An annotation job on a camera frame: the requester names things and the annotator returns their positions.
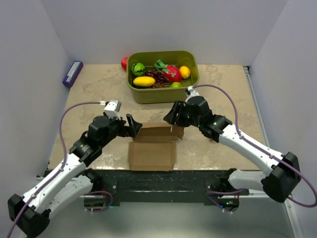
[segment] black metal base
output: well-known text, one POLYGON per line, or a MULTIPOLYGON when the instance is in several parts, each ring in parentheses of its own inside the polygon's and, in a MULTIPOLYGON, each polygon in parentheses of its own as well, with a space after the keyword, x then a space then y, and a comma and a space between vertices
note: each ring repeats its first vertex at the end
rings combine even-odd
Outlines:
MULTIPOLYGON (((207 192, 214 190, 213 185, 227 176, 228 171, 130 171, 94 170, 103 178, 103 186, 113 195, 112 206, 121 202, 172 202, 203 203, 214 205, 207 198, 207 192)), ((226 188, 223 191, 234 191, 226 188)), ((248 195, 246 190, 241 195, 248 195)), ((225 208, 239 206, 239 199, 213 199, 225 208)))

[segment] red dragon fruit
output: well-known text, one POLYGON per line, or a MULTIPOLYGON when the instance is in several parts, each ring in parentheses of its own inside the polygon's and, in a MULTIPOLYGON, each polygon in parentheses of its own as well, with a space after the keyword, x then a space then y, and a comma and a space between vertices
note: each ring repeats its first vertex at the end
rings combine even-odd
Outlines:
POLYGON ((158 71, 162 72, 165 78, 173 83, 173 82, 181 82, 182 75, 179 72, 179 69, 174 65, 164 64, 161 60, 158 60, 154 66, 158 69, 158 71))

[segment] green watermelon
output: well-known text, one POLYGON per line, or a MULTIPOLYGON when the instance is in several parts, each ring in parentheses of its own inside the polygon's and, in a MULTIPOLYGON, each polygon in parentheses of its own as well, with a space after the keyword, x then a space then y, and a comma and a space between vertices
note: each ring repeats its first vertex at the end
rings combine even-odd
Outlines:
POLYGON ((145 74, 145 67, 142 63, 134 63, 131 67, 132 73, 137 76, 143 76, 145 74))

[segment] open cardboard box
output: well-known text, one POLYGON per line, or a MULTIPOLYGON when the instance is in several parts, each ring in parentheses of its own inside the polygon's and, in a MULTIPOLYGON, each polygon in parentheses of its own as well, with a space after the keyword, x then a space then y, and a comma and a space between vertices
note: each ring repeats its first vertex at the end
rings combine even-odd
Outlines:
POLYGON ((176 161, 176 141, 184 128, 166 122, 143 123, 138 136, 129 143, 128 161, 135 171, 170 171, 176 161))

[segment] beige table surface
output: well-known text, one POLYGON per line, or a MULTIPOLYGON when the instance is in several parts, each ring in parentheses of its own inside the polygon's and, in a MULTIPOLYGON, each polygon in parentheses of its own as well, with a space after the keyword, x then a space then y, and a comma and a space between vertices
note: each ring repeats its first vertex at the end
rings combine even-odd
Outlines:
MULTIPOLYGON (((200 84, 210 83, 223 88, 233 98, 239 113, 240 129, 263 143, 259 120, 241 65, 198 65, 200 84)), ((197 90, 207 99, 213 113, 234 121, 230 101, 213 88, 197 90)), ((66 107, 85 101, 122 102, 120 114, 132 114, 139 122, 159 122, 170 111, 172 103, 137 104, 126 85, 126 72, 118 64, 86 64, 71 88, 66 107)), ((69 149, 81 134, 88 129, 95 116, 102 115, 103 106, 84 105, 72 109, 65 117, 62 131, 66 148, 69 149)), ((117 137, 103 149, 103 154, 90 168, 129 169, 127 162, 128 143, 131 138, 117 137)), ((62 146, 57 136, 48 169, 53 169, 63 159, 62 146)), ((227 170, 229 168, 257 169, 255 165, 232 149, 210 142, 195 127, 185 128, 182 141, 177 142, 175 170, 227 170)))

